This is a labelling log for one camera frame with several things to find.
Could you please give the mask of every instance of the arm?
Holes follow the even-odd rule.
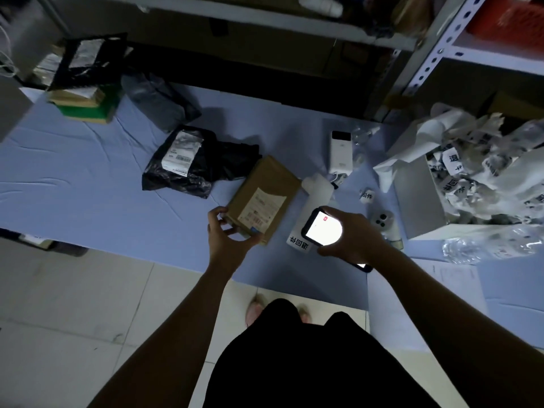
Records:
[[[318,252],[368,263],[384,276],[468,405],[542,406],[544,355],[392,248],[363,215],[323,210],[342,222],[343,234]]]
[[[210,260],[208,269],[165,322],[115,373],[89,408],[119,406],[189,405],[193,390],[212,340],[213,328],[223,290],[248,250],[261,235],[244,241],[228,236],[217,215],[227,208],[208,213]]]

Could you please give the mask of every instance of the phone screen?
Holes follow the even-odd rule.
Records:
[[[322,246],[331,245],[342,236],[342,224],[340,220],[319,211],[304,236],[308,236]],[[366,267],[364,263],[358,263],[357,266]]]

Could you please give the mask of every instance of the red plastic basket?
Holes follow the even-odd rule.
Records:
[[[467,31],[479,39],[544,52],[544,6],[517,0],[486,0],[468,23]]]

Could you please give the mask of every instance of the clear plastic water bottle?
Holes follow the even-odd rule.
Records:
[[[447,239],[442,245],[452,263],[470,265],[482,260],[509,259],[536,253],[544,242],[544,226],[513,225],[491,235]]]

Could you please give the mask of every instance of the blue tablecloth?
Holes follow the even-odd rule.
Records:
[[[213,130],[219,140],[258,143],[262,154],[272,154],[301,178],[326,172],[331,130],[377,125],[204,88],[185,90],[202,108],[193,125]],[[366,145],[367,161],[335,191],[343,210],[367,213],[358,193],[377,190],[371,167],[384,160],[384,150],[398,133],[383,126]],[[204,271],[206,212],[226,205],[241,180],[215,183],[206,200],[171,189],[142,191],[142,171],[166,137],[126,97],[105,126],[68,120],[55,106],[43,100],[36,103],[0,144],[0,227]],[[305,198],[300,191],[268,246],[251,250],[234,279],[367,309],[364,273],[286,244]],[[385,195],[377,192],[371,208],[379,206],[398,215],[393,189]],[[405,253],[441,259],[440,247],[439,241],[407,241]],[[543,258],[479,266],[490,316],[542,348]]]

